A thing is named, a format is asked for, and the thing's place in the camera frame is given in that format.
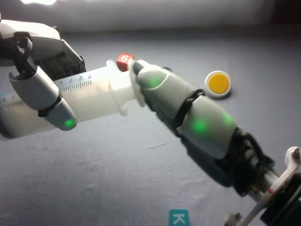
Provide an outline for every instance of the gray wall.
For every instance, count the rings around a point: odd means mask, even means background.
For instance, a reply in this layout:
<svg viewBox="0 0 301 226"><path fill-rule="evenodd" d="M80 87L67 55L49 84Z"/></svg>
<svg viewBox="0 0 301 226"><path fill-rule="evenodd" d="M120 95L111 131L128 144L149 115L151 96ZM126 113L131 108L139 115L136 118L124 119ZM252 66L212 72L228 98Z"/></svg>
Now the gray wall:
<svg viewBox="0 0 301 226"><path fill-rule="evenodd" d="M211 71L226 71L232 95L217 102L282 172L286 149L301 145L300 34L276 27L63 38L88 70L128 52L197 87ZM6 78L0 76L2 89ZM188 209L192 226L217 226L232 211L251 210L254 202L212 181L154 113L136 102L128 107L127 117L0 142L0 225L166 226L170 209Z"/></svg>
<svg viewBox="0 0 301 226"><path fill-rule="evenodd" d="M58 26L67 32L264 24L275 0L58 0L54 5L2 0L2 19Z"/></svg>

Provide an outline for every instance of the green light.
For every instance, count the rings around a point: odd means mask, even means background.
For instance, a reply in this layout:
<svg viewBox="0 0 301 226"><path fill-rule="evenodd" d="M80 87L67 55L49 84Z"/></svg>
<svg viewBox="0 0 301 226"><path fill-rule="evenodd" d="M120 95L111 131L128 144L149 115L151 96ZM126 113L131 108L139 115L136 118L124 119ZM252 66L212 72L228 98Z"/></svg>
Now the green light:
<svg viewBox="0 0 301 226"><path fill-rule="evenodd" d="M162 82L163 82L162 78L152 77L152 78L149 78L149 80L147 81L147 86L148 86L148 88L155 88L155 87L159 86Z"/></svg>
<svg viewBox="0 0 301 226"><path fill-rule="evenodd" d="M233 118L232 118L231 115L229 115L228 113L226 113L226 114L224 114L223 117L224 117L224 121L225 121L225 123L227 125L232 125L233 124L234 120L233 120Z"/></svg>
<svg viewBox="0 0 301 226"><path fill-rule="evenodd" d="M191 129L195 133L204 134L207 132L208 126L204 120L194 120L191 124Z"/></svg>
<svg viewBox="0 0 301 226"><path fill-rule="evenodd" d="M65 127L73 127L76 125L76 120L69 119L69 120L65 121L64 125L65 125Z"/></svg>

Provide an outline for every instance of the scratch on surface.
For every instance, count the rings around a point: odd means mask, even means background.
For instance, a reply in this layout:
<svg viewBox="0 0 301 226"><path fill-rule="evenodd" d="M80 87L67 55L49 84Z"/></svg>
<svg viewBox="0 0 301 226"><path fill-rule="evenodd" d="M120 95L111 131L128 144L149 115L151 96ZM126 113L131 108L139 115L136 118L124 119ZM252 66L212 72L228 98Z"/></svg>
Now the scratch on surface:
<svg viewBox="0 0 301 226"><path fill-rule="evenodd" d="M149 147L147 149L154 149L154 148L157 148L157 147L161 147L163 145L167 145L168 143L164 143L164 144L161 144L161 145L157 145L157 146L153 146L153 147Z"/></svg>

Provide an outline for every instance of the syringe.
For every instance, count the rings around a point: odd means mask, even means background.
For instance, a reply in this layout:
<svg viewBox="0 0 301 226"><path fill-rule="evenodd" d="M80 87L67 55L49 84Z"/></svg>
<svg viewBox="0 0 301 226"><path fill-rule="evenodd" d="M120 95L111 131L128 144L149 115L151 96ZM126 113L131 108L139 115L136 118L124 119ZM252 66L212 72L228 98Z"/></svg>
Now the syringe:
<svg viewBox="0 0 301 226"><path fill-rule="evenodd" d="M77 122L120 113L127 115L125 103L134 100L128 72L120 72L109 60L107 66L77 74L54 83L77 117ZM17 94L0 98L0 139L12 139L55 129Z"/></svg>

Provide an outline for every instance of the yellow and white push button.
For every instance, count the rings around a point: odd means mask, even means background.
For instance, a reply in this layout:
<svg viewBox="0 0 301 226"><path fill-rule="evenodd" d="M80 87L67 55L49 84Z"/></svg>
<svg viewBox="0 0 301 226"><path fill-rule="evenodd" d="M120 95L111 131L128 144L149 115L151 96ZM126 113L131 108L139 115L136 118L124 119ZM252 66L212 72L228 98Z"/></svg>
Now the yellow and white push button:
<svg viewBox="0 0 301 226"><path fill-rule="evenodd" d="M205 79L207 93L213 97L224 97L230 92L231 78L223 71L214 71Z"/></svg>

